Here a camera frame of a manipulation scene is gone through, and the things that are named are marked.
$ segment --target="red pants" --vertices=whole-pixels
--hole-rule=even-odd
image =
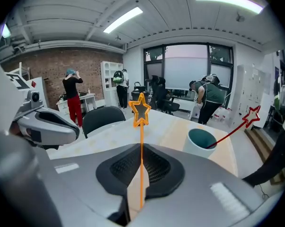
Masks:
[[[70,118],[75,122],[75,114],[77,115],[78,126],[82,126],[82,115],[80,107],[80,97],[76,95],[75,97],[67,99]]]

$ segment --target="ceiling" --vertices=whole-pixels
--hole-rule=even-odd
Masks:
[[[264,0],[252,0],[266,6]],[[103,30],[129,10],[142,14],[110,34]],[[237,22],[238,13],[245,17]],[[268,6],[258,15],[217,2],[196,0],[22,0],[8,17],[11,41],[92,41],[122,48],[173,34],[232,37],[255,45],[274,44],[282,34]]]

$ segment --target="person in red pants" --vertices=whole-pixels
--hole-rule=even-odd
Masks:
[[[80,107],[80,97],[76,90],[76,83],[83,83],[78,71],[67,69],[67,75],[62,80],[63,86],[66,90],[67,103],[70,113],[70,118],[75,122],[75,115],[77,116],[78,126],[82,126],[82,115]]]

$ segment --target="cup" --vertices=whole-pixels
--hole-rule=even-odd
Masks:
[[[202,129],[191,129],[186,138],[184,152],[208,158],[216,149],[216,145],[209,149],[208,146],[214,144],[217,140],[208,131]]]

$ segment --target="brick wall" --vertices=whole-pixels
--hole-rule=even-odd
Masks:
[[[64,93],[62,80],[68,68],[78,70],[83,79],[77,84],[77,90],[86,92],[88,88],[96,94],[96,99],[104,98],[100,63],[111,61],[123,63],[123,56],[114,52],[107,52],[88,48],[55,48],[38,52],[25,53],[1,64],[4,71],[12,71],[22,62],[24,67],[30,67],[30,77],[48,78],[45,80],[50,108],[57,109],[59,95]]]

